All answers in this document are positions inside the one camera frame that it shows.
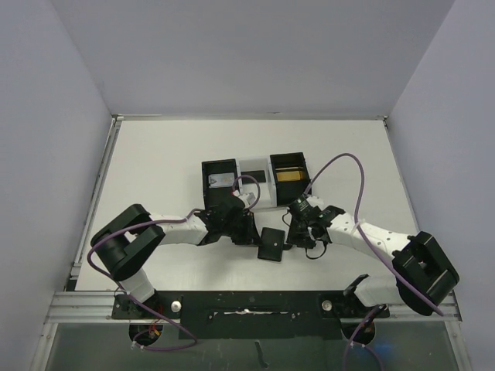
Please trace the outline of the black left bin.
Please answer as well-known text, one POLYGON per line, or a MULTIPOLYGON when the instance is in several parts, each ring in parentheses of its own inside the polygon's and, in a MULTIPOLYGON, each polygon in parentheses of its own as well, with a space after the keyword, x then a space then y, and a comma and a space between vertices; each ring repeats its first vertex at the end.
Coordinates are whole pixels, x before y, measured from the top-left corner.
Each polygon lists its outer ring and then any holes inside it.
POLYGON ((238 177, 234 158, 201 163, 203 181, 203 204, 206 209, 220 205, 233 192, 234 180, 238 177))

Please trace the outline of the black credit card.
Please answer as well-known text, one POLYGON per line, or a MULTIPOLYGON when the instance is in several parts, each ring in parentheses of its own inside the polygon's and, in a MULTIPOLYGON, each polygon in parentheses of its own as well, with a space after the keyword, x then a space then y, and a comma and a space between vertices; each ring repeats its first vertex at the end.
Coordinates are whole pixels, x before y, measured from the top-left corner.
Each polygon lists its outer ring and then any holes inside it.
POLYGON ((242 182, 246 184, 254 184, 254 182, 265 183, 266 174, 263 170, 254 170, 242 172, 242 182))

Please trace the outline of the black bin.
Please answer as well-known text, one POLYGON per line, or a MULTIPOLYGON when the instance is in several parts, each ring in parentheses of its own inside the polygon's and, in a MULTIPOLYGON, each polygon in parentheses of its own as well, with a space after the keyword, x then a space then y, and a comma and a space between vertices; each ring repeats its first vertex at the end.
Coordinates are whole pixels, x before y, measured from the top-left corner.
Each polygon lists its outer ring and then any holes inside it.
POLYGON ((234 158, 201 163, 203 181, 203 204, 206 209, 220 205, 233 192, 234 180, 238 177, 234 158))
POLYGON ((302 152, 270 155, 275 176, 277 206, 288 206, 304 193, 310 183, 306 159, 302 152))

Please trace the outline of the gold credit card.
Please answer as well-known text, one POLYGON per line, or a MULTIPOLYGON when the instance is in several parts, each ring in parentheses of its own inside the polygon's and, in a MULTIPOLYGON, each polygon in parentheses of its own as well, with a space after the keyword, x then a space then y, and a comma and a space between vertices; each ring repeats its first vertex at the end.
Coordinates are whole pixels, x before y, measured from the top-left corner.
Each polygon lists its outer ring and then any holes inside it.
POLYGON ((278 182, 298 182, 306 179, 306 173, 301 169, 281 169, 276 178, 278 182))

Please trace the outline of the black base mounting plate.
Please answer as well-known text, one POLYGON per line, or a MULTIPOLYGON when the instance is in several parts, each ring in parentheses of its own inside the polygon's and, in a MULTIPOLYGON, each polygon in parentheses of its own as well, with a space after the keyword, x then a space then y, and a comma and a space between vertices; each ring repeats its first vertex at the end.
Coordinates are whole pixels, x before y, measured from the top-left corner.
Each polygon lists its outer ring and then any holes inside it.
POLYGON ((340 339, 370 311, 344 291, 157 291, 145 305, 198 339, 340 339))

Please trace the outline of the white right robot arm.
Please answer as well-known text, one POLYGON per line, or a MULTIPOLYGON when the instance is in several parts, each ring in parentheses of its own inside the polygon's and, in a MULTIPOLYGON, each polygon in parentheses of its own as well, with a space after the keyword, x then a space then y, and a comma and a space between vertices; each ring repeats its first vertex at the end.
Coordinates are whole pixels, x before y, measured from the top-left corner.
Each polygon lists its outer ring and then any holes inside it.
POLYGON ((378 259, 389 276, 364 278, 344 297, 345 309, 361 316, 375 305, 405 304, 424 316, 443 316, 440 304, 459 274, 430 233, 412 236, 380 228, 335 206, 290 206, 291 223, 325 246, 337 244, 378 259))

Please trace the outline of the white middle bin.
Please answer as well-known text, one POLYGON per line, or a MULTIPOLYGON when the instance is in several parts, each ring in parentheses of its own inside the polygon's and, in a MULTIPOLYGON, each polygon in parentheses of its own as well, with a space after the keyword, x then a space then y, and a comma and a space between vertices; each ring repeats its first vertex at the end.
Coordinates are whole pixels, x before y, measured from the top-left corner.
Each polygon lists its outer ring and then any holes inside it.
POLYGON ((275 176, 271 166, 269 156, 237 158, 237 170, 241 175, 242 172, 263 170, 266 174, 266 182, 254 184, 246 184, 242 182, 242 178, 238 181, 238 188, 242 193, 254 193, 255 196, 260 195, 255 210, 271 209, 277 206, 275 176))

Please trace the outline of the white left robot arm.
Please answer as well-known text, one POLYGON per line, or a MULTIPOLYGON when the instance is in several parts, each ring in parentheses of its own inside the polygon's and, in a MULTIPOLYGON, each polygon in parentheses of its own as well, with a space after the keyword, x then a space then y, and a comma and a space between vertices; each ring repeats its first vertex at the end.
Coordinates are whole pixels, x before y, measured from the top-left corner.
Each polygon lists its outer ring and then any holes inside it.
POLYGON ((164 245, 205 246, 227 237, 235 245, 258 246, 254 214, 237 198, 212 209, 193 209, 184 217, 149 213, 133 204, 97 232, 87 262, 130 295, 130 309, 147 318, 157 309, 155 288, 144 271, 155 249, 164 245))

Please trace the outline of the silver credit card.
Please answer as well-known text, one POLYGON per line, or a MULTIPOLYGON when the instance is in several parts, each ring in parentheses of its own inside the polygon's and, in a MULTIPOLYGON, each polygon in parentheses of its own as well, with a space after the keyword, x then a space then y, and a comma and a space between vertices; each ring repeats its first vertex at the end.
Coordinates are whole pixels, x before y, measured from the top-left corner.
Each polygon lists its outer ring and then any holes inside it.
POLYGON ((229 173, 217 173, 208 175, 208 186, 210 188, 224 188, 231 187, 234 184, 235 174, 229 173))

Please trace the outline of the aluminium frame rail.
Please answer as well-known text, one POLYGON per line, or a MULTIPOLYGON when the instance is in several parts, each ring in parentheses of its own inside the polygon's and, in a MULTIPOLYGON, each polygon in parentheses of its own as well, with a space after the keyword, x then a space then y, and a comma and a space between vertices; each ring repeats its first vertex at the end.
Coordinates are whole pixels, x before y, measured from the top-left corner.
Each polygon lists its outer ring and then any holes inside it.
POLYGON ((50 360, 50 353, 56 340, 60 324, 93 324, 104 323, 111 319, 111 292, 109 290, 77 291, 75 284, 83 265, 86 243, 90 237, 101 197, 101 190, 108 171, 108 165, 118 138, 122 117, 113 115, 104 146, 104 154, 98 168, 97 178, 90 198, 90 205, 84 221, 82 237, 77 245, 74 261, 68 274, 67 283, 62 291, 53 294, 48 312, 43 322, 43 329, 37 343, 30 369, 44 370, 50 360))

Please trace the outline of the black right bin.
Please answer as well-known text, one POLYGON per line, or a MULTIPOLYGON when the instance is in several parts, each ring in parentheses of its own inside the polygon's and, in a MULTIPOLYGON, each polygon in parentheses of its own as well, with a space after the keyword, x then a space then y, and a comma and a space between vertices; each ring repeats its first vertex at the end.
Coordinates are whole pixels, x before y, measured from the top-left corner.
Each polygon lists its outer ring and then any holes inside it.
POLYGON ((270 155, 275 176, 277 206, 288 206, 304 193, 310 183, 306 159, 302 152, 270 155))

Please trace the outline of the black leather card holder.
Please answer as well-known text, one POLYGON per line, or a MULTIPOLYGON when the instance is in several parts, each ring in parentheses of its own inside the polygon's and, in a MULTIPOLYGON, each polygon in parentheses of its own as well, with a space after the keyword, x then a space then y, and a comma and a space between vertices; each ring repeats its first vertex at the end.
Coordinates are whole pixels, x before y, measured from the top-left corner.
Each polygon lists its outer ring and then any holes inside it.
POLYGON ((285 245, 285 231, 264 227, 258 244, 258 259, 281 262, 285 245))

